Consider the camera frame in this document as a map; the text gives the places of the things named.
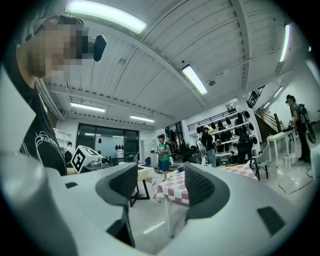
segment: ceiling beam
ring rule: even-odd
[[[83,115],[83,114],[76,114],[68,112],[65,116],[66,118],[72,118],[72,119],[79,119],[79,120],[85,120],[92,124],[92,122],[101,123],[105,125],[113,125],[116,127],[119,127],[121,129],[123,128],[129,128],[133,130],[140,130],[140,129],[146,129],[146,130],[154,130],[155,127],[145,126],[145,125],[139,125],[134,123],[128,123],[128,122],[120,122],[120,121],[114,121],[114,120],[106,120],[103,118]]]
[[[144,51],[149,56],[153,57],[156,61],[158,61],[161,65],[163,65],[167,70],[169,70],[176,78],[178,78],[188,90],[191,90],[194,96],[201,102],[201,104],[206,107],[205,100],[201,97],[199,91],[194,88],[193,85],[189,83],[187,78],[180,73],[169,61],[167,61],[161,54],[156,52],[150,46],[140,41],[139,39],[133,37],[130,34],[127,34],[123,31],[115,29],[113,27],[108,26],[107,24],[100,24],[98,22],[93,22],[90,20],[85,20],[85,25],[89,28],[94,28],[96,30],[103,31],[104,33],[122,39],[136,47],[140,50]]]
[[[248,29],[249,21],[248,17],[244,11],[244,3],[242,0],[231,0],[235,14],[238,18],[240,25],[240,30],[243,39],[243,51],[244,51],[244,61],[248,61],[244,64],[244,75],[243,75],[243,88],[248,89],[249,71],[250,71],[250,59],[252,57],[251,48],[251,37],[250,31]]]
[[[94,102],[113,105],[113,106],[117,106],[117,107],[124,108],[127,110],[131,110],[131,111],[145,114],[148,117],[156,116],[156,117],[161,117],[163,119],[168,119],[171,121],[174,120],[174,117],[172,117],[172,116],[162,114],[159,112],[155,112],[153,110],[149,110],[149,109],[137,106],[137,105],[126,103],[126,102],[123,102],[123,101],[120,101],[120,100],[117,100],[114,98],[108,98],[105,96],[89,93],[89,92],[82,91],[82,90],[76,90],[76,89],[69,89],[69,92],[67,92],[65,87],[52,85],[52,84],[47,85],[47,88],[51,93],[69,95],[69,96],[78,97],[81,99],[86,99],[86,100],[90,100],[90,101],[94,101]]]
[[[257,80],[255,80],[253,82],[250,82],[250,83],[248,83],[246,93],[250,93],[255,89],[258,89],[258,88],[260,88],[262,86],[265,86],[265,85],[273,82],[275,79],[278,79],[280,77],[284,77],[284,76],[286,76],[287,74],[289,74],[291,72],[292,72],[292,70],[290,70],[290,71],[288,71],[286,73],[283,73],[282,75],[279,75],[277,72],[275,72],[275,73],[266,75],[264,77],[261,77],[260,79],[257,79]]]

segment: green shirt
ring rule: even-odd
[[[158,160],[159,161],[169,161],[170,158],[170,147],[168,144],[164,143],[159,143],[158,146],[156,147],[158,151]]]

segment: checkered tablecloth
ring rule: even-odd
[[[251,170],[250,166],[247,164],[241,164],[231,167],[220,166],[220,170],[225,170],[226,172],[238,174],[246,177],[256,179],[254,172]],[[166,181],[161,182],[154,192],[153,199],[161,202],[164,198],[188,206],[189,205],[189,195],[185,186],[185,173],[173,174]]]
[[[231,166],[231,167],[220,166],[218,168],[220,170],[225,170],[226,172],[229,172],[229,173],[239,174],[239,175],[250,177],[257,180],[255,173],[251,170],[250,166],[247,165],[246,163],[236,165],[236,166]]]
[[[168,198],[171,201],[186,206],[189,205],[189,195],[185,186],[184,173],[173,175],[158,185],[153,195],[153,199],[161,202],[164,198]]]

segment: ceiling light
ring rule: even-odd
[[[132,115],[130,116],[131,119],[137,119],[137,120],[142,120],[142,121],[146,121],[146,122],[151,122],[153,123],[155,120],[151,120],[151,119],[147,119],[147,118],[143,118],[143,117],[139,117],[139,116],[135,116],[135,115]]]
[[[147,26],[142,20],[123,10],[94,1],[69,0],[65,5],[64,11],[66,13],[98,17],[117,23],[137,34],[140,34]]]
[[[265,109],[266,107],[269,106],[269,104],[270,104],[270,102],[268,102],[267,104],[265,104],[263,108]]]
[[[101,136],[101,134],[95,135],[94,133],[87,133],[87,132],[85,132],[84,135],[86,135],[86,136]]]
[[[286,57],[286,53],[289,45],[289,38],[290,38],[290,28],[291,28],[290,24],[286,25],[284,28],[284,43],[283,43],[282,54],[279,62],[283,62]]]
[[[277,97],[277,95],[281,92],[282,88],[283,88],[282,86],[279,88],[279,90],[278,90],[278,91],[276,92],[276,94],[273,96],[274,98]]]
[[[74,103],[74,102],[71,102],[70,104],[71,104],[72,107],[75,107],[75,108],[98,111],[98,112],[105,112],[105,109],[101,108],[101,107],[88,106],[88,105]]]
[[[190,65],[185,66],[182,69],[182,72],[190,79],[190,81],[202,95],[208,93],[205,85],[201,82],[200,78]]]

